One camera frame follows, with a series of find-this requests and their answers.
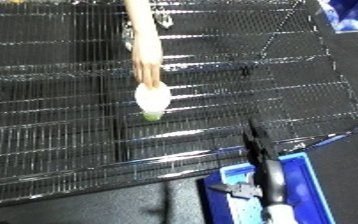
blue tray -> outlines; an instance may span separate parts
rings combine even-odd
[[[335,223],[316,175],[305,153],[287,155],[281,158],[288,189],[288,203],[294,207],[299,224]],[[246,174],[254,167],[240,164],[221,168],[204,179],[212,219],[216,224],[261,224],[262,207],[257,198],[249,200],[232,198],[208,188],[213,184],[235,184],[245,181]]]

green liquid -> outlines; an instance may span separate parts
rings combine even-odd
[[[146,113],[146,112],[143,112],[143,117],[144,117],[147,121],[158,121],[158,120],[161,119],[162,113],[161,113],[161,114],[156,114],[156,113]]]

hand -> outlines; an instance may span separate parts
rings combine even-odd
[[[160,84],[162,46],[157,31],[135,33],[132,61],[136,80],[147,88]]]

wire shelf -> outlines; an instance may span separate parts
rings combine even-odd
[[[0,204],[196,175],[246,160],[262,117],[274,141],[358,125],[358,101],[303,1],[160,1],[162,78],[134,102],[116,2],[0,3]]]

plastic cup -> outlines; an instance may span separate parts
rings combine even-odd
[[[171,103],[171,91],[161,82],[159,88],[148,89],[142,83],[135,91],[136,103],[143,111],[143,116],[148,121],[158,121],[164,115],[166,108]]]

